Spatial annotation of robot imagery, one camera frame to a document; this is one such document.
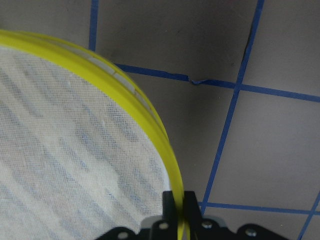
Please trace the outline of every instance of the screw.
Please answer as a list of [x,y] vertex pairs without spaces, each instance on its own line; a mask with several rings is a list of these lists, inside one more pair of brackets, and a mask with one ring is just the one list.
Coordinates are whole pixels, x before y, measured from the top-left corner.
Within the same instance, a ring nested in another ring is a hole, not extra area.
[[248,228],[245,230],[245,234],[249,237],[256,237],[257,236],[257,231],[252,229],[252,228]]
[[212,228],[212,222],[210,222],[210,221],[203,221],[201,225],[202,225],[202,227],[204,227],[205,229],[210,229],[210,228]]
[[168,229],[168,228],[169,228],[169,224],[166,223],[165,221],[164,221],[164,222],[161,222],[161,223],[159,224],[159,229],[161,229],[161,230],[166,230],[166,229]]
[[125,231],[122,231],[118,234],[118,239],[119,240],[124,240],[127,239],[129,237],[129,234]]

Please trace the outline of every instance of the blue tape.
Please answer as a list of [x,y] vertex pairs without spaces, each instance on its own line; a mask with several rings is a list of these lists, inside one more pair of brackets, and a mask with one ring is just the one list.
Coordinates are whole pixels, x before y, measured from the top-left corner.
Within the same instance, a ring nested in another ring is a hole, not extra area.
[[189,77],[184,74],[178,74],[178,73],[172,74],[166,71],[154,70],[154,69],[143,68],[138,66],[129,66],[129,65],[123,65],[123,64],[116,64],[116,66],[120,68],[122,71],[127,73],[148,75],[148,76],[153,76],[158,78],[174,79],[174,80],[189,82]]
[[257,28],[258,28],[258,25],[259,25],[259,20],[260,20],[260,17],[261,17],[261,13],[262,13],[262,9],[263,9],[263,6],[264,6],[264,2],[265,2],[264,0],[258,0],[258,2],[256,4],[254,17],[253,17],[252,24],[251,24],[250,35],[248,37],[247,45],[246,45],[246,48],[245,48],[245,51],[244,51],[244,55],[243,55],[243,58],[242,58],[242,62],[241,62],[241,65],[240,65],[240,69],[239,69],[239,72],[238,72],[236,84],[234,86],[233,96],[232,96],[232,99],[231,99],[231,103],[230,103],[230,106],[229,106],[229,109],[228,109],[228,113],[227,113],[227,116],[226,116],[226,119],[225,119],[225,123],[224,123],[224,126],[223,126],[223,130],[222,130],[221,138],[220,138],[220,141],[219,141],[219,145],[218,145],[218,148],[217,148],[217,151],[216,151],[216,154],[215,154],[215,158],[214,158],[214,161],[213,161],[213,165],[212,165],[211,173],[210,173],[210,176],[209,176],[209,180],[208,180],[208,183],[206,185],[205,193],[204,193],[204,196],[203,196],[202,205],[201,205],[201,213],[202,214],[204,214],[205,211],[206,211],[206,207],[207,207],[207,203],[208,203],[209,196],[210,196],[210,193],[211,193],[211,189],[213,187],[213,183],[214,183],[214,180],[215,180],[215,177],[216,177],[216,174],[217,174],[217,170],[218,170],[219,162],[220,162],[220,159],[221,159],[221,155],[222,155],[225,143],[226,143],[226,139],[227,139],[227,135],[228,135],[228,132],[229,132],[230,124],[231,124],[232,117],[234,115],[234,111],[235,111],[236,104],[237,104],[237,101],[238,101],[240,86],[241,86],[241,84],[243,82],[244,75],[245,75],[246,68],[247,68],[248,61],[249,61],[249,57],[250,57],[250,53],[251,53],[251,50],[252,50],[252,46],[254,44],[254,40],[255,40]]
[[316,209],[317,209],[317,206],[319,205],[319,202],[320,202],[320,191],[319,191],[319,193],[318,193],[318,195],[317,195],[317,197],[316,197],[316,199],[314,201],[314,204],[313,204],[313,206],[311,208],[309,216],[305,220],[305,223],[304,223],[304,225],[303,225],[303,227],[302,227],[302,229],[300,231],[300,234],[299,234],[297,240],[301,240],[302,237],[304,236],[304,234],[305,234],[305,232],[306,232],[306,230],[307,230],[307,228],[309,226],[309,223],[311,222],[312,217],[316,213]]
[[230,81],[221,81],[221,80],[213,80],[213,79],[207,79],[207,80],[201,80],[201,81],[191,81],[194,85],[204,84],[204,85],[211,85],[216,87],[222,87],[227,89],[234,89],[236,84]]
[[298,210],[298,209],[287,209],[287,208],[276,208],[276,207],[264,207],[264,206],[247,206],[247,205],[236,205],[236,204],[226,204],[226,203],[212,203],[208,202],[207,207],[211,208],[222,208],[222,209],[238,209],[238,210],[251,210],[251,211],[261,211],[261,212],[271,212],[271,213],[284,213],[284,214],[303,214],[308,215],[310,211],[308,210]]
[[300,99],[300,100],[320,103],[320,96],[296,93],[291,91],[276,90],[276,89],[260,87],[260,86],[251,86],[251,85],[245,85],[245,84],[242,84],[240,89],[248,92],[269,94],[269,95],[280,96],[285,98]]
[[97,27],[98,27],[99,0],[91,0],[89,46],[91,51],[96,51]]

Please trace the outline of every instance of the yellow rim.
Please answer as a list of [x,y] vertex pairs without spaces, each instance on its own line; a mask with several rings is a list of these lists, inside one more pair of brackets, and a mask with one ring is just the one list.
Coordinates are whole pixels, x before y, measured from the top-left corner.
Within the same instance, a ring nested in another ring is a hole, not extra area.
[[[141,90],[139,90],[140,94],[145,98],[152,111],[154,111],[154,115],[158,119],[155,119],[152,116],[152,114],[142,105],[142,103],[134,96],[134,94],[132,94],[127,88],[125,88],[118,80],[108,74],[105,70],[101,69],[87,59],[61,46],[50,43],[45,39],[57,41],[57,38],[45,37],[44,35],[0,30],[0,45],[38,56],[71,71],[72,73],[78,75],[92,85],[96,86],[99,90],[112,98],[140,125],[140,127],[153,142],[167,170],[174,201],[179,214],[178,239],[181,239],[184,228],[182,217],[184,198],[183,182],[175,154],[168,141],[168,136],[166,134],[166,131],[164,130],[162,121],[160,120],[150,101],[147,99],[145,94]],[[117,68],[115,65],[111,64],[104,58],[67,41],[63,41],[60,39],[58,41],[71,47],[85,51],[86,53],[91,54],[93,57],[99,59],[100,61],[103,61],[108,66],[112,66],[115,71],[117,71],[121,76],[130,81],[136,87],[136,89],[139,89],[138,86],[119,68]]]

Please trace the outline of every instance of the white fabric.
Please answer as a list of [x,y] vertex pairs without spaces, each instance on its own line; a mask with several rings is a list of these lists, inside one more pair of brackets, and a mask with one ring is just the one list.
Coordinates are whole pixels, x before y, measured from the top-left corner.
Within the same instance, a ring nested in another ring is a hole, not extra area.
[[93,240],[162,213],[147,135],[77,75],[0,47],[0,240]]

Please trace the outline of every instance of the tiled floor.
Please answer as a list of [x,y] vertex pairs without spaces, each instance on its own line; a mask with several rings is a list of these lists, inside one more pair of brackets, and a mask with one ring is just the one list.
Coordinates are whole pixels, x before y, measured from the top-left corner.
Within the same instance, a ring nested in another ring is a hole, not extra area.
[[206,215],[318,239],[320,3],[91,3],[1,0],[0,27],[88,46],[91,22],[90,48],[149,96]]

